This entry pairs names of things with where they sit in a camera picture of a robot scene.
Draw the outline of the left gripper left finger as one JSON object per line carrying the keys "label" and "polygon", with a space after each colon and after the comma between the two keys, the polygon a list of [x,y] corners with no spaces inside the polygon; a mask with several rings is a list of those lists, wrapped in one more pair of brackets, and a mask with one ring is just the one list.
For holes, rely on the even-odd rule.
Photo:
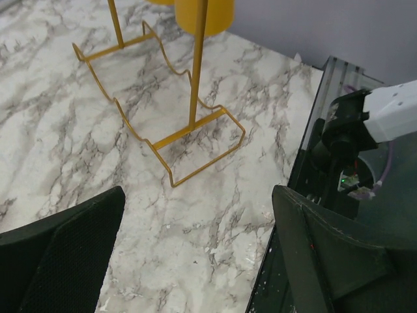
{"label": "left gripper left finger", "polygon": [[2,312],[94,312],[124,213],[113,187],[1,234]]}

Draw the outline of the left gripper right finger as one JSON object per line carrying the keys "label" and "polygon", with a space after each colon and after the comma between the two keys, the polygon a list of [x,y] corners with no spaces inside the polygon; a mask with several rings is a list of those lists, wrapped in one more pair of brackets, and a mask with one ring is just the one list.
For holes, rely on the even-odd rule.
{"label": "left gripper right finger", "polygon": [[272,206],[297,312],[415,312],[416,240],[276,185]]}

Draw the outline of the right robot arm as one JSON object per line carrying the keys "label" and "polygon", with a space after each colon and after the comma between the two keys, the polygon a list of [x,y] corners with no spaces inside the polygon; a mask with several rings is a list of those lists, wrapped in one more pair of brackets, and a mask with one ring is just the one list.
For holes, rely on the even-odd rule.
{"label": "right robot arm", "polygon": [[[356,201],[370,200],[382,187],[393,159],[394,140],[416,132],[416,82],[373,90],[359,89],[337,97],[324,119],[316,120],[308,147],[309,163],[317,172],[308,179],[307,198],[333,210],[340,195],[368,184]],[[358,156],[389,146],[386,167],[377,180],[360,173]]]}

